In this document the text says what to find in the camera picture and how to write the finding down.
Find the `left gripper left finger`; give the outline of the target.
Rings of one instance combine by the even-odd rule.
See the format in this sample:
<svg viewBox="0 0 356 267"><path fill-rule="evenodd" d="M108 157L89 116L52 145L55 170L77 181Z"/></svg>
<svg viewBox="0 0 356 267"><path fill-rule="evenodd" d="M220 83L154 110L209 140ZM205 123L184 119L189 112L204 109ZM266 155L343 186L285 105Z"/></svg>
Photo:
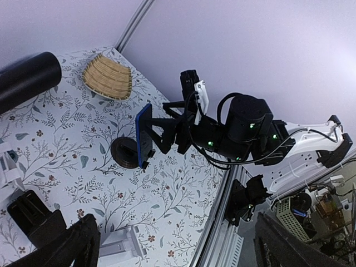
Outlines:
<svg viewBox="0 0 356 267"><path fill-rule="evenodd" d="M11 263L11 266L97 266L101 233L87 214L57 239Z"/></svg>

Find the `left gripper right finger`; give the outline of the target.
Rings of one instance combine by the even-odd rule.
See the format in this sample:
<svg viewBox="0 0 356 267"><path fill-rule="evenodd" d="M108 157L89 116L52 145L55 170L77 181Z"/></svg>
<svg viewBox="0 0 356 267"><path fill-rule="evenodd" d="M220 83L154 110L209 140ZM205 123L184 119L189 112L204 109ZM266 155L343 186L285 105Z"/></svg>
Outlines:
<svg viewBox="0 0 356 267"><path fill-rule="evenodd" d="M258 213L254 239L257 266L353 266L353 251L346 251L346 244L332 238L317 249L268 214Z"/></svg>

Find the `blue smartphone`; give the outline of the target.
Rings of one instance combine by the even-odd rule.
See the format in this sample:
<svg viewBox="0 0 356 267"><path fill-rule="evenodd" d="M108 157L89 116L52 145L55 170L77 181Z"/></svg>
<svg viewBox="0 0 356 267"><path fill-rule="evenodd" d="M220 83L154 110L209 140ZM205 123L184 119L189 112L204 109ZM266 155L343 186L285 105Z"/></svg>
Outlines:
<svg viewBox="0 0 356 267"><path fill-rule="evenodd" d="M148 103L135 118L138 163L143 170L148 167L149 159L155 154L153 141L149 135L152 126L147 124L150 119L152 119L152 104Z"/></svg>

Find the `round wooden base phone stand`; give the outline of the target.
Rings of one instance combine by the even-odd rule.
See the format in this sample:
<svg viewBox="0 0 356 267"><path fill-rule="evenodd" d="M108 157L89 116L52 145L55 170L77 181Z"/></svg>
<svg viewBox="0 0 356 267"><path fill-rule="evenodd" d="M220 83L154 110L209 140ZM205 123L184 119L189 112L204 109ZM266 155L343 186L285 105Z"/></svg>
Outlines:
<svg viewBox="0 0 356 267"><path fill-rule="evenodd" d="M110 146L111 156L116 163L126 169L135 169L139 166L137 142L129 137L118 137Z"/></svg>

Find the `white folding phone stand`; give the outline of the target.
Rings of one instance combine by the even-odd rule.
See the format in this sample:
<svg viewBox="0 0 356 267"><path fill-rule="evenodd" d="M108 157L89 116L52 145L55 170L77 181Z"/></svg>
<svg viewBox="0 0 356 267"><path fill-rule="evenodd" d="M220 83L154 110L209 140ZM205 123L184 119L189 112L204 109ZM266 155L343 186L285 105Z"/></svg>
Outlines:
<svg viewBox="0 0 356 267"><path fill-rule="evenodd" d="M18 166L18 155L9 142L1 140L1 190L16 187L25 191Z"/></svg>

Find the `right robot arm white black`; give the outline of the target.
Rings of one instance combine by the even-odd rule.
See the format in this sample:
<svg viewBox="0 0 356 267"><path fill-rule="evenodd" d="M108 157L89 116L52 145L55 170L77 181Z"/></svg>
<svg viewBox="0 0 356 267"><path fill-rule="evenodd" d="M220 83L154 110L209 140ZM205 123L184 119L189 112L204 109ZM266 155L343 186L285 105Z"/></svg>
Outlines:
<svg viewBox="0 0 356 267"><path fill-rule="evenodd" d="M168 118L149 116L142 125L164 154L172 144L180 154L193 146L219 169L235 165L272 166L284 159L315 151L317 163L331 168L340 163L353 141L332 115L320 125L301 125L274 119L265 100L242 93L226 95L213 119L202 112L196 92L183 101L165 103Z"/></svg>

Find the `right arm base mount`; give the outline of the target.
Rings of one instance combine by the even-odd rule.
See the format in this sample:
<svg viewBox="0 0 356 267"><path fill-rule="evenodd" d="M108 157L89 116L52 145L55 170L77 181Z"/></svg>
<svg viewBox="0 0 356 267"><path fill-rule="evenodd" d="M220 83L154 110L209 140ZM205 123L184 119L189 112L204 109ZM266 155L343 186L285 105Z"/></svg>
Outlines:
<svg viewBox="0 0 356 267"><path fill-rule="evenodd" d="M262 179L263 175L254 176L245 186L239 180L234 180L225 210L225 219L230 225L239 226L241 219L249 222L256 206L271 197Z"/></svg>

